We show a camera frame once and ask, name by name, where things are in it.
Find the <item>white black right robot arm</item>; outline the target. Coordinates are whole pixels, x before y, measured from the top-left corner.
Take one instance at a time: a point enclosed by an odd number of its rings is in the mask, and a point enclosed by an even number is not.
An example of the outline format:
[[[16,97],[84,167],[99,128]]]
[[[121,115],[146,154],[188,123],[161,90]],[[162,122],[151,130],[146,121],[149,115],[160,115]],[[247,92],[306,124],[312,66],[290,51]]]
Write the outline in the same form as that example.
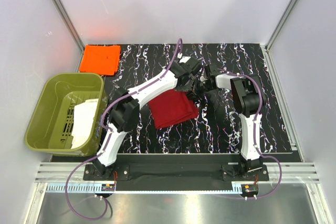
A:
[[[212,65],[206,65],[204,74],[193,81],[187,97],[199,99],[204,93],[219,89],[228,89],[233,96],[233,103],[241,121],[242,147],[240,160],[232,172],[232,177],[240,176],[244,180],[262,175],[263,159],[260,150],[261,109],[266,103],[260,82],[254,76],[223,72]]]

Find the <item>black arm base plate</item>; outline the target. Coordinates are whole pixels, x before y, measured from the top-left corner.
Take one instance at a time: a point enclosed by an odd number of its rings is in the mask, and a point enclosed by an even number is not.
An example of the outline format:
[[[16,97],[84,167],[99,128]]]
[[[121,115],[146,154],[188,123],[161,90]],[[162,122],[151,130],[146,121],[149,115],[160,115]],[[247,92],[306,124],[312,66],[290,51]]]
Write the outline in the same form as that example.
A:
[[[224,191],[234,183],[269,181],[266,165],[247,172],[238,154],[118,154],[114,164],[87,164],[84,180],[116,182],[117,191]]]

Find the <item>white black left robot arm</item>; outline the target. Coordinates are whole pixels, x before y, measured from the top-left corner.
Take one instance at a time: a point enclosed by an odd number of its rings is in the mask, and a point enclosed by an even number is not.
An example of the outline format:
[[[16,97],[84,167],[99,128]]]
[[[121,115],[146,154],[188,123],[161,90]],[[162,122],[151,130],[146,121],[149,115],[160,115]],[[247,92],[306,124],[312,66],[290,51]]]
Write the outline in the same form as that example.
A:
[[[162,93],[180,89],[183,90],[196,78],[202,64],[196,59],[172,63],[170,68],[163,69],[159,74],[136,87],[115,91],[111,104],[102,115],[101,126],[106,129],[102,147],[93,160],[95,174],[103,180],[113,175],[113,165],[117,159],[118,150],[128,132],[139,123],[140,110],[152,99]]]

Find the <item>red t shirt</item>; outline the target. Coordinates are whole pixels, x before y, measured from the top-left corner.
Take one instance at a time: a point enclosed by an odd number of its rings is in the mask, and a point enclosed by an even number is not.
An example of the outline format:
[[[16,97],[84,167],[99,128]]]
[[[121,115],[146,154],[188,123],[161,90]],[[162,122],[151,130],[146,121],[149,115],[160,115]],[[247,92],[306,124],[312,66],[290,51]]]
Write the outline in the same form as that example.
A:
[[[199,115],[197,106],[181,91],[166,91],[152,99],[148,105],[156,129],[195,119]]]

